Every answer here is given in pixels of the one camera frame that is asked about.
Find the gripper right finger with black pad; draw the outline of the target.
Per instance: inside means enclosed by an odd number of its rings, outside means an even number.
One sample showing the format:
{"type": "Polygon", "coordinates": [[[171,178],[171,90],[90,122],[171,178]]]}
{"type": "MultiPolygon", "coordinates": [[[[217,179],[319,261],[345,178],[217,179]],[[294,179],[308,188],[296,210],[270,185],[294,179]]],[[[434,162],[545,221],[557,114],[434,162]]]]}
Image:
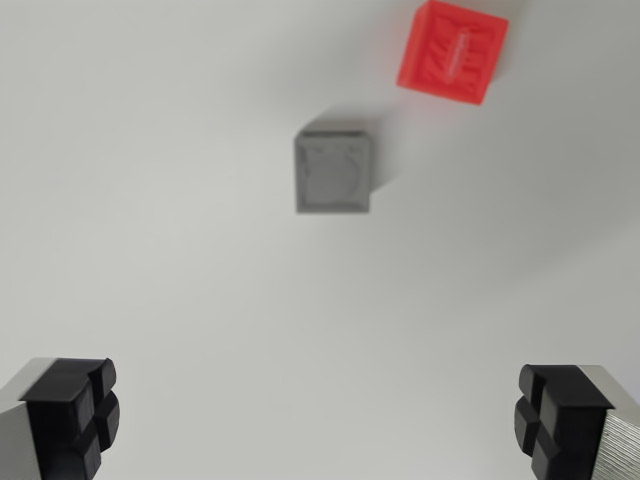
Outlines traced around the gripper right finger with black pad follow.
{"type": "Polygon", "coordinates": [[[639,402],[602,366],[526,364],[514,410],[540,480],[639,478],[639,402]]]}

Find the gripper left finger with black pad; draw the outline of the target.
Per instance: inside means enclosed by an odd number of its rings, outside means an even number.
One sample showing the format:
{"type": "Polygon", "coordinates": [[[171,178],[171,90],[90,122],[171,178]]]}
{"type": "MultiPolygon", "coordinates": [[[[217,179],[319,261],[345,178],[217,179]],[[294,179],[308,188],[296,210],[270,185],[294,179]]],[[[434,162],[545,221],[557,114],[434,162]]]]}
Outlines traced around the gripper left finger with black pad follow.
{"type": "Polygon", "coordinates": [[[1,388],[1,477],[96,476],[120,422],[109,359],[33,358],[1,388]]]}

